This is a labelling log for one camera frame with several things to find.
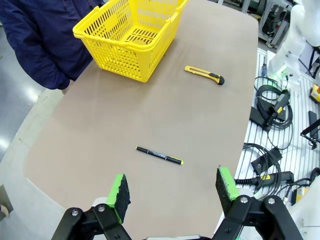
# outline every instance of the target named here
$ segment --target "table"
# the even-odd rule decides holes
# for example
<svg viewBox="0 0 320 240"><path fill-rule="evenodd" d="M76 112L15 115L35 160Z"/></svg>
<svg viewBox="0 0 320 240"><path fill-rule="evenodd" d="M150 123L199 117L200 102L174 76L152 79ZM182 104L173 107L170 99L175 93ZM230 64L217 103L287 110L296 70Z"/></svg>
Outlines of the table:
<svg viewBox="0 0 320 240"><path fill-rule="evenodd" d="M231 8L190 0L171 46L147 83L92 62L31 148L25 176L64 208L89 209L125 173L132 239L210 237L222 212L219 165L234 175L251 109L258 22ZM184 71L212 71L225 84ZM136 151L145 147L184 165Z"/></svg>

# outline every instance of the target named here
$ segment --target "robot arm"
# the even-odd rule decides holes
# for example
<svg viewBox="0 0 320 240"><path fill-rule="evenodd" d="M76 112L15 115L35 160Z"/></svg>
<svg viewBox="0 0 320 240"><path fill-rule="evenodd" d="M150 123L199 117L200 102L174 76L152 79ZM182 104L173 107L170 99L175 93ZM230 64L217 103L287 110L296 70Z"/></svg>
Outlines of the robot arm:
<svg viewBox="0 0 320 240"><path fill-rule="evenodd" d="M305 0L303 5L295 5L291 10L290 27L287 37L277 54L270 60L268 76L290 80L300 78L299 57L306 42L316 47L320 45L320 1Z"/></svg>
<svg viewBox="0 0 320 240"><path fill-rule="evenodd" d="M216 181L219 198L228 201L226 193L229 197L232 195L229 192L231 183L221 179L229 178L233 182L233 178L229 170L221 173L218 168L217 176L218 174L221 176ZM175 238L148 237L146 240L236 240L243 226L255 227L264 240L303 240L287 208L276 195L259 201L238 193L230 204L221 204L226 216L212 238L191 235ZM107 240L132 239L119 222L116 209L100 203L85 212L77 207L67 209L51 240L92 240L96 235L104 235Z"/></svg>

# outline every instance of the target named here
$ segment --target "yellow basket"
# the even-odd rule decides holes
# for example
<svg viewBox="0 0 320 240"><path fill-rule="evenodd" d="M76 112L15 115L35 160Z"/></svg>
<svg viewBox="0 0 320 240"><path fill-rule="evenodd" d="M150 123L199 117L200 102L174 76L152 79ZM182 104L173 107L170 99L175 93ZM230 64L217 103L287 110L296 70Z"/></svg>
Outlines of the yellow basket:
<svg viewBox="0 0 320 240"><path fill-rule="evenodd" d="M102 69L147 82L175 38L188 0L110 0L73 28Z"/></svg>

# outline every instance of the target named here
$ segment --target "person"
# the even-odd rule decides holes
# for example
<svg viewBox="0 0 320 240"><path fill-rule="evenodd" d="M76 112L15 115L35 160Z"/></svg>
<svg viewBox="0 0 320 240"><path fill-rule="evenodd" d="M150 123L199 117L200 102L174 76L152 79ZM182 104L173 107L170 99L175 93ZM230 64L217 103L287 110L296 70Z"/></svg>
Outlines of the person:
<svg viewBox="0 0 320 240"><path fill-rule="evenodd" d="M66 92L92 57L73 27L103 0L0 0L0 21L23 70Z"/></svg>

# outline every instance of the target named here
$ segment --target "gray floor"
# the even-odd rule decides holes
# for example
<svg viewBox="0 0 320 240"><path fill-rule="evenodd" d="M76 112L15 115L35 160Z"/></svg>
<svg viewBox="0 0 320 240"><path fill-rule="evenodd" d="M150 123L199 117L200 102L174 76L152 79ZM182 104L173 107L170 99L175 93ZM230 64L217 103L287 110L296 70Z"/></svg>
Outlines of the gray floor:
<svg viewBox="0 0 320 240"><path fill-rule="evenodd" d="M10 216L0 222L0 240L49 240L65 211L23 173L31 146L62 97L60 90L44 91L0 163L0 185L4 185L13 206Z"/></svg>
<svg viewBox="0 0 320 240"><path fill-rule="evenodd" d="M0 162L44 88L20 67L0 27Z"/></svg>

